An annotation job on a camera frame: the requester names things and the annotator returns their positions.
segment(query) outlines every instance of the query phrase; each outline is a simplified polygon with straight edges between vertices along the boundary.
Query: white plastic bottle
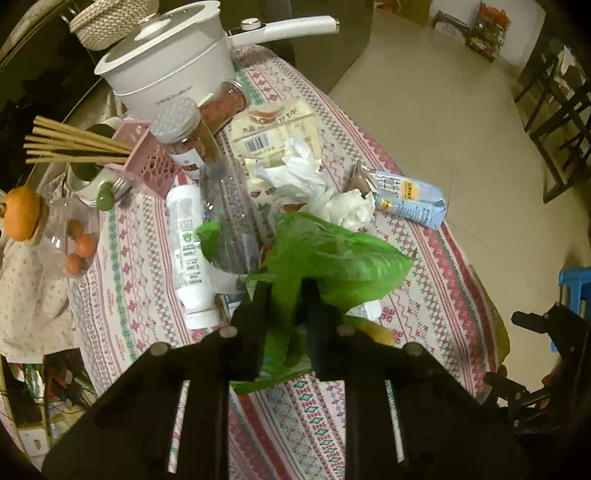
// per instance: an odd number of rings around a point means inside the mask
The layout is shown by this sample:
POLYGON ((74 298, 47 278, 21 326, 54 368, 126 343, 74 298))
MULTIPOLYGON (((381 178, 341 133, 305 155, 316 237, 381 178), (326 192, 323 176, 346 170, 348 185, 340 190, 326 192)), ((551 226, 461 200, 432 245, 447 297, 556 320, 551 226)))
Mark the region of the white plastic bottle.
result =
POLYGON ((207 273, 195 229, 203 223, 201 192, 196 185, 181 185, 166 195, 170 213, 168 243, 174 273, 174 289, 185 307, 184 322, 189 330, 220 324, 215 293, 207 273))

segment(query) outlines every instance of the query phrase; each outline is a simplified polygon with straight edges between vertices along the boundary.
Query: crumpled tissue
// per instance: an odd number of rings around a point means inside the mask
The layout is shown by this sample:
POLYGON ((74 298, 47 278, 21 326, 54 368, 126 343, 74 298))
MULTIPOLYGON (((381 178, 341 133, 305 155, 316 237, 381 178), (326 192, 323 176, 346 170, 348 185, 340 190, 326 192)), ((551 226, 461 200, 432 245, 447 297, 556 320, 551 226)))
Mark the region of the crumpled tissue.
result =
POLYGON ((257 165, 257 178, 271 185, 294 203, 305 203, 301 212, 339 225, 355 232, 369 222, 374 214, 374 198, 365 198, 358 189, 345 193, 337 191, 327 180, 314 160, 310 147, 301 138, 285 141, 285 155, 279 167, 257 165))

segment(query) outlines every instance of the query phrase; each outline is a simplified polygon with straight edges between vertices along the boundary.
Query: white electric pot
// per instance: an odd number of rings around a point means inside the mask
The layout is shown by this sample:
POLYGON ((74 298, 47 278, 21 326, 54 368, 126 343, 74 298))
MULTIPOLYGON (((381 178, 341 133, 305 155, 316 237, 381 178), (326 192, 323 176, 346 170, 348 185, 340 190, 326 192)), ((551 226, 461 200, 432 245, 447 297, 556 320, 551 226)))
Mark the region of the white electric pot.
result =
POLYGON ((231 47, 304 35, 336 33, 334 18, 295 18, 261 24, 242 21, 241 30, 224 32, 218 1, 206 0, 176 8, 139 25, 112 48, 95 68, 130 113, 152 120, 178 96, 197 103, 236 74, 231 47))

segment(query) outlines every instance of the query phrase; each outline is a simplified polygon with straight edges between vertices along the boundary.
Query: snack packet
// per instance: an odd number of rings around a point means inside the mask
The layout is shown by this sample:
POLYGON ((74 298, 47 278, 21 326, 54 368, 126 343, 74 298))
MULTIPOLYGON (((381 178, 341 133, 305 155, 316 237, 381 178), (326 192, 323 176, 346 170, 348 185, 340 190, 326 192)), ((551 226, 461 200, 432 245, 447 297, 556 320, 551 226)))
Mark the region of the snack packet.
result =
POLYGON ((351 171, 347 190, 372 193, 377 210, 408 218, 438 229, 445 220, 447 205, 443 192, 419 180, 387 171, 372 171, 358 161, 351 171))

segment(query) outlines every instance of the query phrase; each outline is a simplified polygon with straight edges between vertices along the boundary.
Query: chopsticks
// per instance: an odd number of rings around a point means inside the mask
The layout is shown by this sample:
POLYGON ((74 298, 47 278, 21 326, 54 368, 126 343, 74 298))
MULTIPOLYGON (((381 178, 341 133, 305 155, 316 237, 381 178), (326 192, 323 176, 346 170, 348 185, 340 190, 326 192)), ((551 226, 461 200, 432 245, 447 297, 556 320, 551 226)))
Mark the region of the chopsticks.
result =
POLYGON ((37 116, 23 145, 26 163, 125 163, 132 147, 101 135, 37 116))

